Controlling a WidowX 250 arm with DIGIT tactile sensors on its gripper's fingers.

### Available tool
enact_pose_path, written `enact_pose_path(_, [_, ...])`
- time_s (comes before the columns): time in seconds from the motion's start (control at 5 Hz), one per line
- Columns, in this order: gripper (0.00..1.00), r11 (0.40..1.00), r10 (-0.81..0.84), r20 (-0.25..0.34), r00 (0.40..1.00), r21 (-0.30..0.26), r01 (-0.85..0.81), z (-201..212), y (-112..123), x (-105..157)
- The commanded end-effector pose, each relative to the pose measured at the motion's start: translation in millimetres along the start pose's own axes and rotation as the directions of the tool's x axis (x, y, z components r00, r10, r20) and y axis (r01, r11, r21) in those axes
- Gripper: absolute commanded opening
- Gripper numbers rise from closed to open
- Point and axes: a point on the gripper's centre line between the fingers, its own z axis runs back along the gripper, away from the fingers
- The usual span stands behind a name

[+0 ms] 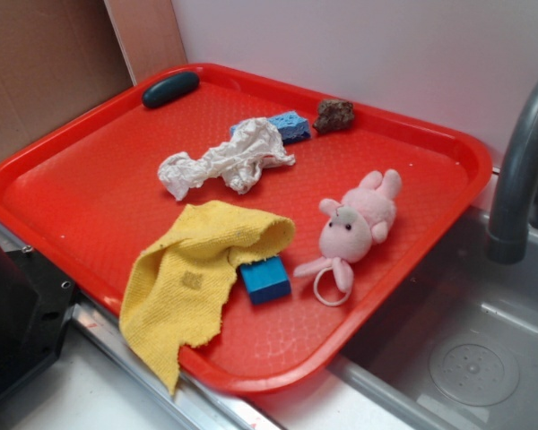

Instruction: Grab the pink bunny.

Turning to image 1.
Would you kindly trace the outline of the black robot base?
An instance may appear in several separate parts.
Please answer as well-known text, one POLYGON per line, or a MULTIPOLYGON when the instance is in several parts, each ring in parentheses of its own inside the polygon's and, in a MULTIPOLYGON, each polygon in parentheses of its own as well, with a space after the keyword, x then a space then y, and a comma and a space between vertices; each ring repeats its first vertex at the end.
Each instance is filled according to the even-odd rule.
POLYGON ((0 246, 0 401, 58 360, 75 294, 40 252, 0 246))

